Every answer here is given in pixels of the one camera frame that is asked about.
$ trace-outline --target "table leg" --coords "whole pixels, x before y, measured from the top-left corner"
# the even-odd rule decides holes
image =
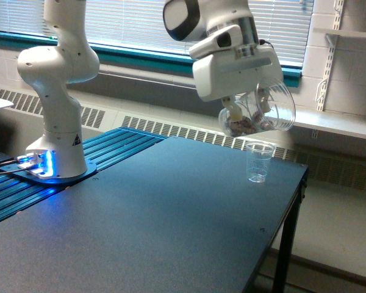
[[[283,225],[281,246],[279,248],[272,293],[283,293],[285,289],[287,270],[289,268],[294,235],[297,227],[298,213],[303,197],[302,192],[303,187],[301,186],[298,191],[298,196]]]

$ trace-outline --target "plastic cup with contents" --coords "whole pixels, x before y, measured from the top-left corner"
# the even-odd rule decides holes
[[[246,143],[245,150],[247,179],[255,183],[264,182],[275,146],[267,142],[252,141]]]

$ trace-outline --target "blue rail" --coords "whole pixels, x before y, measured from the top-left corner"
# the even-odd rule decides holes
[[[84,153],[103,171],[166,139],[143,131],[118,128],[84,142]],[[46,187],[12,176],[0,176],[0,221],[57,194],[62,187]]]

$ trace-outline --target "window frame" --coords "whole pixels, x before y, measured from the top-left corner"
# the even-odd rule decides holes
[[[57,45],[57,39],[26,34],[0,32],[0,48],[29,49],[34,46]],[[146,51],[118,46],[99,45],[90,43],[100,61],[117,63],[151,70],[169,71],[174,74],[192,74],[194,60],[190,56],[169,54],[164,52]],[[288,87],[297,88],[302,77],[300,67],[282,67],[284,82]]]

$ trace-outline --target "window blinds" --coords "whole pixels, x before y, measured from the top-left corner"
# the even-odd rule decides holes
[[[250,0],[259,38],[273,44],[283,65],[302,67],[314,0]],[[166,33],[164,0],[87,0],[90,43],[187,54],[191,43]],[[43,0],[0,0],[0,31],[50,36]]]

